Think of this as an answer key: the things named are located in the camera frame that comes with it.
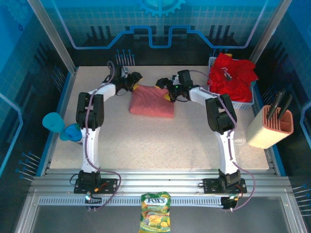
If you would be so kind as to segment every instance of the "speckled countertop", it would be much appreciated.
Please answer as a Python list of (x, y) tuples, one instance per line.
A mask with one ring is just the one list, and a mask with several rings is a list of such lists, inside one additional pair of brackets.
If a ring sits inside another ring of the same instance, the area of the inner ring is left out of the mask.
[[(207, 67), (129, 67), (144, 79), (142, 85), (155, 85), (177, 71)], [(75, 123), (78, 95), (98, 87), (109, 74), (107, 67), (79, 67), (65, 123)], [(206, 84), (206, 78), (191, 73), (194, 84)], [(195, 102), (176, 102), (173, 119), (138, 116), (129, 113), (131, 93), (114, 96), (104, 103), (104, 124), (100, 131), (98, 155), (101, 168), (111, 169), (217, 169), (220, 164), (218, 144), (209, 129), (205, 107)], [(236, 110), (238, 127), (234, 145), (237, 163), (245, 169), (268, 169), (262, 149), (245, 140), (247, 126), (254, 118), (251, 108)], [(81, 168), (82, 146), (57, 140), (50, 168)]]

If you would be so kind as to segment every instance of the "black knife handle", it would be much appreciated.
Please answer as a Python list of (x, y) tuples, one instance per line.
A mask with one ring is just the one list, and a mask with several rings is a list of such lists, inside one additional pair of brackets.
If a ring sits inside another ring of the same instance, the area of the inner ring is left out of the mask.
[(270, 110), (267, 114), (267, 119), (270, 120), (273, 116), (273, 114), (276, 112), (276, 108), (280, 104), (283, 96), (285, 94), (285, 91), (278, 91), (276, 94), (276, 98), (274, 99), (273, 103), (270, 105)]
[(277, 120), (280, 120), (282, 118), (282, 116), (284, 115), (284, 113), (286, 112), (288, 107), (290, 106), (292, 100), (293, 100), (293, 95), (290, 94), (288, 99), (286, 100), (284, 106), (281, 106), (281, 110), (280, 110), (280, 112), (277, 115)]

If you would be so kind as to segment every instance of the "candy bag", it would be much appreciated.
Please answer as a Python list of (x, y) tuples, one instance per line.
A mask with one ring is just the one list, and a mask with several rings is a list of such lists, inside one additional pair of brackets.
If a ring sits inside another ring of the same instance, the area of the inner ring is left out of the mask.
[(170, 233), (170, 205), (171, 196), (167, 192), (142, 195), (139, 233)]

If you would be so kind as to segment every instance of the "folded cloth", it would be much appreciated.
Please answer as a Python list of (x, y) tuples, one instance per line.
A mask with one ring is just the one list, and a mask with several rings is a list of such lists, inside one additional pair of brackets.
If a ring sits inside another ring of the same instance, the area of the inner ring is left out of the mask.
[(210, 69), (209, 89), (218, 94), (228, 94), (233, 101), (251, 102), (251, 83), (258, 80), (254, 68), (255, 64), (248, 60), (233, 60), (220, 53)]
[(132, 94), (130, 112), (152, 117), (173, 118), (174, 103), (163, 98), (167, 93), (167, 89), (138, 85)]

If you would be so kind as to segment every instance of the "beige knife holder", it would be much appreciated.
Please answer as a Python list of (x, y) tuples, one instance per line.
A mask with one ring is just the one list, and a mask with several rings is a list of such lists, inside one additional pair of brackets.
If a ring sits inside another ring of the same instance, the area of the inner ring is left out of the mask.
[(267, 119), (270, 105), (265, 105), (246, 130), (246, 141), (253, 147), (267, 149), (294, 132), (293, 115), (286, 110), (280, 120), (277, 108), (270, 120)]

